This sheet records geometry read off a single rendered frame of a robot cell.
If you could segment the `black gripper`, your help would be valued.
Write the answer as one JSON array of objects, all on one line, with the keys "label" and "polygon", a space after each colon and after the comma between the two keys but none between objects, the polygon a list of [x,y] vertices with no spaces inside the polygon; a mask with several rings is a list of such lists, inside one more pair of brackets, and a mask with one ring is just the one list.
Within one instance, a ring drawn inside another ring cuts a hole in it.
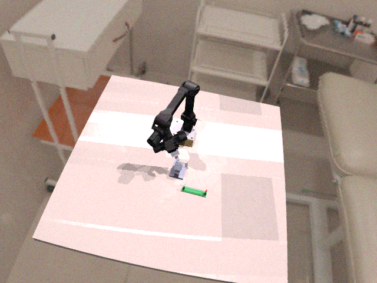
[{"label": "black gripper", "polygon": [[[163,137],[163,141],[164,141],[164,140],[169,140],[169,138],[171,138],[171,137],[174,139],[174,141],[177,141],[177,142],[178,142],[178,145],[179,145],[181,142],[187,140],[187,136],[186,136],[184,130],[180,130],[180,131],[178,131],[177,134],[175,134],[174,136],[172,135],[172,133],[171,133],[171,131],[170,131],[170,134],[169,134],[168,136]],[[158,152],[160,152],[160,151],[166,150],[166,148],[165,148],[164,145],[163,145],[163,141],[162,141],[161,143],[159,143],[158,146],[157,146],[156,148],[153,148],[154,153],[158,153]]]}]

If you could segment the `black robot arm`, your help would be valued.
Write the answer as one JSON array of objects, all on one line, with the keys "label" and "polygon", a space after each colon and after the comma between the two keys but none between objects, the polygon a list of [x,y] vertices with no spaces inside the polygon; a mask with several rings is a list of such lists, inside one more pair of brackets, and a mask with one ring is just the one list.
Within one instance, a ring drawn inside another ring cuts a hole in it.
[{"label": "black robot arm", "polygon": [[[170,101],[165,110],[160,111],[154,118],[151,129],[154,132],[146,140],[146,142],[153,148],[156,148],[162,141],[163,137],[170,134],[170,126],[173,121],[173,114],[176,112],[184,98],[186,98],[185,110],[181,114],[181,120],[184,121],[181,130],[191,133],[193,125],[196,125],[197,119],[193,111],[195,96],[199,93],[200,86],[190,80],[185,81],[178,88],[178,92]],[[157,125],[157,126],[155,126]],[[168,153],[175,152],[179,145],[177,141],[171,137],[169,140],[164,140],[163,145]]]}]

